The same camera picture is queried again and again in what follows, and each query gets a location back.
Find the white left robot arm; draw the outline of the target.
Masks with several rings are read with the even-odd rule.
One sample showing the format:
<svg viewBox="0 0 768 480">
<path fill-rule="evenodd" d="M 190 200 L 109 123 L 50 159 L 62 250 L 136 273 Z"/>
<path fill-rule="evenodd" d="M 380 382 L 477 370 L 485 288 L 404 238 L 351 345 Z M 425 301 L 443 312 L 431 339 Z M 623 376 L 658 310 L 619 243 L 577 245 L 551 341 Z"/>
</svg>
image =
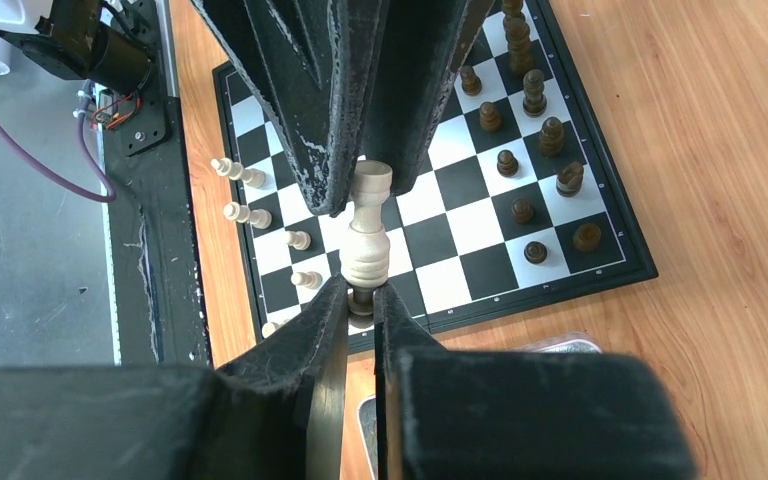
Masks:
<svg viewBox="0 0 768 480">
<path fill-rule="evenodd" d="M 273 124 L 308 209 L 334 216 L 359 156 L 412 189 L 488 1 L 198 1 Z M 148 82 L 143 24 L 101 21 L 98 1 L 0 1 L 0 38 L 65 80 L 121 94 Z"/>
</svg>

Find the white chess pawn second row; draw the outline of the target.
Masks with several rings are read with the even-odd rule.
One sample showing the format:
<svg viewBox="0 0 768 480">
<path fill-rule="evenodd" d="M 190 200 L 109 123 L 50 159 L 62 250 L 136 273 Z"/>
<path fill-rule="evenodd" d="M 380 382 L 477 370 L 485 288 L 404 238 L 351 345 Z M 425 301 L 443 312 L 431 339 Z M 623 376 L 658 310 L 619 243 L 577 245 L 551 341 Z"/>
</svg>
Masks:
<svg viewBox="0 0 768 480">
<path fill-rule="evenodd" d="M 296 287 L 316 290 L 322 285 L 323 277 L 315 271 L 298 271 L 291 275 L 290 281 Z"/>
<path fill-rule="evenodd" d="M 306 231 L 286 230 L 284 232 L 284 242 L 295 250 L 304 251 L 310 247 L 312 237 Z"/>
</svg>

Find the white chess piece bottom row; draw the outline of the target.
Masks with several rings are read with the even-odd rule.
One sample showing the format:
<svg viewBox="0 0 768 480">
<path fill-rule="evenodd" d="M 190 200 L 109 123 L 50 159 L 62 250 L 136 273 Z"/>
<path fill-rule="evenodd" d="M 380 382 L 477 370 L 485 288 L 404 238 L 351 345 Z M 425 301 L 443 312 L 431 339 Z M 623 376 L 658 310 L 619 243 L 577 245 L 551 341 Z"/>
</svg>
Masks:
<svg viewBox="0 0 768 480">
<path fill-rule="evenodd" d="M 245 168 L 241 163 L 227 157 L 212 159 L 210 166 L 219 176 L 229 180 L 242 181 L 252 188 L 260 188 L 266 183 L 264 172 L 254 168 Z"/>
</svg>

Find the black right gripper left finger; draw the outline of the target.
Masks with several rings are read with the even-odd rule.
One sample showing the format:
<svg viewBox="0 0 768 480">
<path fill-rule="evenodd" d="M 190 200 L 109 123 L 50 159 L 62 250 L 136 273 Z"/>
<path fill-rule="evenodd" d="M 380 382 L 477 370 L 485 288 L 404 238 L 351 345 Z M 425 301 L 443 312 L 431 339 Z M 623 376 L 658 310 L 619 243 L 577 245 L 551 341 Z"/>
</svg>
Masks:
<svg viewBox="0 0 768 480">
<path fill-rule="evenodd" d="M 336 479 L 348 285 L 212 369 L 0 368 L 0 479 Z"/>
</svg>

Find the metal tin box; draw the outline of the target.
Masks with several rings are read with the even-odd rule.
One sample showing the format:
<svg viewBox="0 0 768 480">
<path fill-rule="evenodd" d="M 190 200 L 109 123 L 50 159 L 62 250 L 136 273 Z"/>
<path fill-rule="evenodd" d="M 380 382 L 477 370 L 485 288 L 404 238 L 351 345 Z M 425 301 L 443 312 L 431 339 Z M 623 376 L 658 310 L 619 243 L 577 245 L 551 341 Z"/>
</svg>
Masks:
<svg viewBox="0 0 768 480">
<path fill-rule="evenodd" d="M 602 349 L 588 335 L 581 332 L 571 332 L 560 336 L 550 337 L 528 345 L 512 348 L 512 351 L 530 353 L 601 353 Z M 514 387 L 512 381 L 503 379 L 501 373 L 496 373 L 494 379 L 497 383 L 480 388 L 463 398 L 455 398 L 455 402 L 448 409 L 454 411 L 454 405 L 466 407 L 466 401 L 481 402 L 480 413 L 489 413 L 493 418 L 499 416 L 490 411 L 493 406 L 515 406 L 522 403 L 511 396 L 512 393 L 524 392 L 524 388 Z M 378 479 L 378 439 L 377 439 L 377 403 L 375 396 L 369 396 L 358 406 L 358 422 L 365 442 L 367 463 L 370 471 L 369 479 Z"/>
</svg>

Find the white chess rook corner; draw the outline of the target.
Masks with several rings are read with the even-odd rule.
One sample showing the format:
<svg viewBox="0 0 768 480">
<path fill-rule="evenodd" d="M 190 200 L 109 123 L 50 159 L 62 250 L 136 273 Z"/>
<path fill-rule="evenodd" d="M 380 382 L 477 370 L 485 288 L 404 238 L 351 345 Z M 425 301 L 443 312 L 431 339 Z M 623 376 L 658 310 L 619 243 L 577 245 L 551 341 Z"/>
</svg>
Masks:
<svg viewBox="0 0 768 480">
<path fill-rule="evenodd" d="M 352 288 L 349 325 L 364 330 L 373 324 L 373 292 L 388 280 L 390 240 L 382 206 L 390 196 L 393 171 L 385 163 L 361 160 L 350 187 L 353 218 L 340 248 L 341 275 Z"/>
</svg>

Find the black white chessboard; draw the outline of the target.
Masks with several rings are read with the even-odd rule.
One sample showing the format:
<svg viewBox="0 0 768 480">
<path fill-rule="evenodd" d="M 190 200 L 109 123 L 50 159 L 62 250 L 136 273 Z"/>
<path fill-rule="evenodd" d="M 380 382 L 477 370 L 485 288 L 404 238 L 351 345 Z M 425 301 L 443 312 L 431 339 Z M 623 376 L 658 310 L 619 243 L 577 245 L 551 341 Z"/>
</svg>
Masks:
<svg viewBox="0 0 768 480">
<path fill-rule="evenodd" d="M 477 96 L 455 86 L 413 189 L 389 198 L 389 281 L 420 327 L 439 333 L 648 280 L 657 269 L 551 5 L 525 1 L 531 54 L 547 108 L 523 107 L 509 68 L 504 10 L 488 13 L 467 63 Z M 306 207 L 272 123 L 231 64 L 214 72 L 224 157 L 266 183 L 231 185 L 232 202 L 272 214 L 267 229 L 238 228 L 254 334 L 291 319 L 314 291 L 291 275 L 340 269 L 351 219 Z M 284 242 L 306 231 L 307 250 Z"/>
</svg>

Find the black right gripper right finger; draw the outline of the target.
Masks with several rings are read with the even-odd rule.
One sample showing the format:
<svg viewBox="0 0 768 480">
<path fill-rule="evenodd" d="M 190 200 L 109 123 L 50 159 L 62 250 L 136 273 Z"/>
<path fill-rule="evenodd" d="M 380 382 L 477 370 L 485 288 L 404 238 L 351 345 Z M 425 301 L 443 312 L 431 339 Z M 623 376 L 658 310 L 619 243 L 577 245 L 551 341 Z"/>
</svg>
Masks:
<svg viewBox="0 0 768 480">
<path fill-rule="evenodd" d="M 450 350 L 391 285 L 373 297 L 382 479 L 694 479 L 669 396 L 638 357 Z M 515 406 L 454 405 L 496 373 Z"/>
</svg>

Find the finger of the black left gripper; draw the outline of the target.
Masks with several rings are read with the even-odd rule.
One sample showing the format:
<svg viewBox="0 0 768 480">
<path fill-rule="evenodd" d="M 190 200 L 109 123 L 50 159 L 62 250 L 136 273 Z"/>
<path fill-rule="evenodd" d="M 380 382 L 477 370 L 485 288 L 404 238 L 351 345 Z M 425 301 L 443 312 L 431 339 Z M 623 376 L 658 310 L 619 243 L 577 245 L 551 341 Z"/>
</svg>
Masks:
<svg viewBox="0 0 768 480">
<path fill-rule="evenodd" d="M 193 6 L 273 123 L 308 209 L 342 212 L 388 2 L 201 0 Z"/>
<path fill-rule="evenodd" d="M 366 115 L 362 153 L 392 169 L 390 194 L 409 192 L 454 81 L 491 1 L 391 1 Z"/>
</svg>

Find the white chess piece being passed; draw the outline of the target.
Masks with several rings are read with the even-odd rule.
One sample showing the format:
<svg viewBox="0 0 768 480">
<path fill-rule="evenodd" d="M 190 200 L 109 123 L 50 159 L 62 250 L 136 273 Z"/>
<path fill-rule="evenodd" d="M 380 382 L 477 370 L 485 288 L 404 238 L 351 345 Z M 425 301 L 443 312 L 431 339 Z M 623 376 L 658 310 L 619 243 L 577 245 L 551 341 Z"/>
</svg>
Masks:
<svg viewBox="0 0 768 480">
<path fill-rule="evenodd" d="M 248 223 L 255 229 L 267 229 L 272 224 L 272 214 L 265 209 L 251 209 L 237 202 L 226 204 L 222 213 L 227 220 L 240 224 Z"/>
</svg>

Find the white chess pawn corner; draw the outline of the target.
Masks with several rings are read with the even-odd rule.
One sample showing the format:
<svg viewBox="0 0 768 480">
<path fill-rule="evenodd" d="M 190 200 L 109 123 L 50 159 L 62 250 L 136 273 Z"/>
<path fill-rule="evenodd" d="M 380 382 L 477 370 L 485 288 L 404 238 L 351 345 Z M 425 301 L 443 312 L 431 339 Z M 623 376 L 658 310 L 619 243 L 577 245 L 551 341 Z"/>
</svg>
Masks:
<svg viewBox="0 0 768 480">
<path fill-rule="evenodd" d="M 261 336 L 266 339 L 289 322 L 289 319 L 267 321 L 261 326 Z"/>
</svg>

